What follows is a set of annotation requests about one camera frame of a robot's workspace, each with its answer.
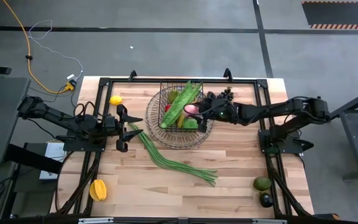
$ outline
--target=wire basket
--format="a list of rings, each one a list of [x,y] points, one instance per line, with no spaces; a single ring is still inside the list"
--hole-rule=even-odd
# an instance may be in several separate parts
[[[199,93],[195,98],[196,102],[202,101],[204,98],[203,93],[203,82],[202,81],[192,81],[191,87],[195,88],[197,84],[201,84]],[[169,104],[168,101],[168,93],[171,91],[178,91],[181,92],[186,86],[186,83],[161,83],[160,84],[160,101],[158,106],[158,126],[167,131],[167,132],[174,132],[174,133],[186,133],[186,132],[196,132],[196,128],[178,128],[177,123],[174,122],[171,126],[162,128],[162,120],[165,114],[165,107]]]
[[[155,94],[147,105],[145,122],[148,132],[161,145],[171,149],[189,149],[200,145],[211,134],[214,121],[208,120],[206,132],[167,132],[158,126],[160,92]]]

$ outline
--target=green avocado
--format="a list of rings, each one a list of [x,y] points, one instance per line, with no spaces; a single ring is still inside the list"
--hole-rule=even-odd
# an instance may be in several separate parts
[[[259,191],[264,191],[270,188],[272,182],[267,177],[257,177],[254,180],[254,187]]]

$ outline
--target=white cable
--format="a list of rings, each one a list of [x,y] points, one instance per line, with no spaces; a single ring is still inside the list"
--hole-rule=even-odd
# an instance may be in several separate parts
[[[38,25],[38,24],[40,24],[40,23],[43,23],[43,22],[50,22],[50,28],[49,28],[49,30],[48,30],[41,38],[32,37],[32,35],[31,35],[31,30],[32,30],[36,25]],[[63,58],[76,60],[76,61],[78,62],[78,64],[81,66],[81,72],[80,72],[80,74],[79,74],[77,77],[75,77],[75,80],[77,80],[77,79],[79,79],[79,78],[82,76],[82,74],[84,73],[84,68],[83,68],[81,62],[80,62],[77,58],[64,56],[62,53],[56,52],[56,51],[54,51],[54,50],[51,50],[49,47],[42,46],[40,43],[38,43],[38,42],[36,41],[36,40],[42,40],[42,39],[44,39],[44,38],[48,35],[48,33],[52,30],[52,23],[53,23],[53,21],[50,20],[50,19],[48,19],[48,20],[40,21],[40,22],[34,24],[34,26],[32,26],[31,29],[29,30],[29,38],[30,38],[32,41],[34,41],[38,46],[40,46],[41,48],[43,48],[43,49],[48,49],[50,52],[55,53],[55,54],[59,54],[59,55],[62,56]]]

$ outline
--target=white paper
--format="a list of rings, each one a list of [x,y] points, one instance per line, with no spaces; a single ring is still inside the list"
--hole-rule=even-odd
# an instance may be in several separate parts
[[[48,143],[45,157],[55,159],[56,161],[62,161],[65,155],[65,151],[63,151],[64,145],[64,143]],[[57,174],[41,170],[40,180],[52,179],[57,179]]]

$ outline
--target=green vegetable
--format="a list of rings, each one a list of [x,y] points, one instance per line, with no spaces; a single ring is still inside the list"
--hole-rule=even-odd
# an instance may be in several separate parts
[[[191,103],[200,92],[200,86],[201,84],[197,84],[195,88],[192,88],[190,81],[186,83],[186,87],[179,93],[171,108],[164,114],[161,128],[171,126],[179,118],[183,108]]]
[[[197,121],[194,118],[187,118],[183,123],[183,128],[197,129],[198,128]]]
[[[178,95],[179,95],[179,92],[176,90],[169,92],[168,93],[168,102],[173,103]]]
[[[138,130],[138,127],[134,124],[129,123],[128,125],[132,129]],[[215,175],[215,173],[217,170],[197,169],[192,166],[182,164],[180,162],[171,161],[169,159],[166,159],[161,155],[161,153],[155,147],[153,141],[145,133],[140,133],[140,134],[138,134],[138,136],[140,137],[140,140],[142,140],[147,151],[149,152],[150,158],[153,160],[153,162],[157,166],[164,168],[164,169],[177,170],[180,172],[186,172],[188,174],[195,175],[195,176],[207,181],[207,183],[209,183],[211,186],[215,186],[215,179],[217,178],[217,175]]]
[[[257,177],[254,180],[254,187],[259,191],[264,191],[270,188],[272,182],[267,177]]]

